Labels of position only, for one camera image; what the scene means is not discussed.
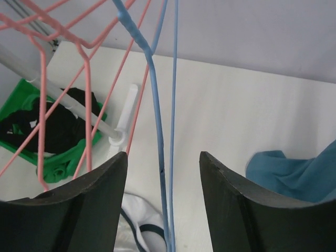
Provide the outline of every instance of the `white cloth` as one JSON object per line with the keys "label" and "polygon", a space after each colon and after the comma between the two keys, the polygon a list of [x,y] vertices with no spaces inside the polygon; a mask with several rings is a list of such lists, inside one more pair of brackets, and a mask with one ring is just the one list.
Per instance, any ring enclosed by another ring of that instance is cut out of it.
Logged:
{"label": "white cloth", "polygon": [[165,252],[163,219],[146,200],[125,193],[114,252]]}

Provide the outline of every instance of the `black cloth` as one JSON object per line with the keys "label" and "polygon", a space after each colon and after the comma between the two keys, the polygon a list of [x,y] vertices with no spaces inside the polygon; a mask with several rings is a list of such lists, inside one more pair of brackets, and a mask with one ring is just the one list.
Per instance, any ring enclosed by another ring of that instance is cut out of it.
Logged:
{"label": "black cloth", "polygon": [[[85,106],[85,92],[71,88],[68,93]],[[53,105],[47,103],[47,111]],[[99,114],[100,108],[92,93],[92,112]],[[0,121],[0,140],[18,148],[39,123],[39,98],[33,101],[32,110],[17,110]],[[60,154],[68,151],[85,138],[85,120],[75,116],[71,111],[59,104],[46,120],[45,152]],[[25,150],[38,151],[38,134],[30,140]]]}

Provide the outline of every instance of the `green plastic basket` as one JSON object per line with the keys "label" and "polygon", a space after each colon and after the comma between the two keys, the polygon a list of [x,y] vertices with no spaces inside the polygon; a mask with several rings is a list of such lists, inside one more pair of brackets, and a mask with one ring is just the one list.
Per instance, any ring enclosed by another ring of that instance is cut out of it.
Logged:
{"label": "green plastic basket", "polygon": [[[10,94],[9,98],[3,105],[0,110],[0,120],[6,118],[9,114],[20,110],[20,109],[28,109],[27,108],[27,100],[32,99],[32,97],[38,97],[40,91],[32,86],[29,82],[24,79],[21,79],[14,91]],[[47,97],[47,100],[54,101],[51,97]],[[103,121],[105,121],[107,115],[103,115]],[[95,145],[100,139],[102,135],[99,131],[96,132],[92,145]],[[7,142],[0,141],[0,145],[7,150],[15,153],[17,148]],[[82,139],[78,142],[78,144],[68,150],[65,153],[53,155],[51,157],[46,157],[44,161],[44,179],[47,183],[56,183],[62,179],[67,178],[70,175],[73,175],[75,169],[79,163],[81,155],[85,149],[86,140]],[[19,154],[20,157],[24,158],[28,162],[37,165],[37,154],[22,150]]]}

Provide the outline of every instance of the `dark trim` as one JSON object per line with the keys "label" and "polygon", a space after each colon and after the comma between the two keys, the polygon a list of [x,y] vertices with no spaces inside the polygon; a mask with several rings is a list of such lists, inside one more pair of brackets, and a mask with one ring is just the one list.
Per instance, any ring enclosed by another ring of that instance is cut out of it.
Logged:
{"label": "dark trim", "polygon": [[141,244],[139,243],[138,241],[138,238],[137,238],[137,231],[135,230],[135,227],[132,223],[132,221],[129,219],[129,217],[127,216],[127,214],[125,213],[125,211],[123,209],[120,209],[120,214],[122,217],[124,217],[124,219],[127,221],[128,225],[130,225],[131,229],[132,229],[132,233],[133,233],[133,236],[134,236],[134,239],[135,239],[135,243],[136,243],[136,246],[138,247],[138,250],[140,252],[147,252],[142,246]]}
{"label": "dark trim", "polygon": [[162,239],[164,240],[164,233],[163,233],[163,229],[153,225],[153,224],[143,224],[140,226],[140,231],[141,232],[145,232],[145,231],[150,231],[153,233],[156,233],[158,235],[160,235],[162,237]]}

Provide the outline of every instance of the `blue cloth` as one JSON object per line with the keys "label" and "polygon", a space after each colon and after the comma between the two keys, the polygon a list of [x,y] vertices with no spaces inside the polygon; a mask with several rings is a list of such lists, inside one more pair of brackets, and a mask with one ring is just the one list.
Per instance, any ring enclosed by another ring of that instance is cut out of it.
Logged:
{"label": "blue cloth", "polygon": [[246,178],[273,192],[308,202],[336,198],[336,141],[313,159],[288,159],[282,151],[255,154]]}

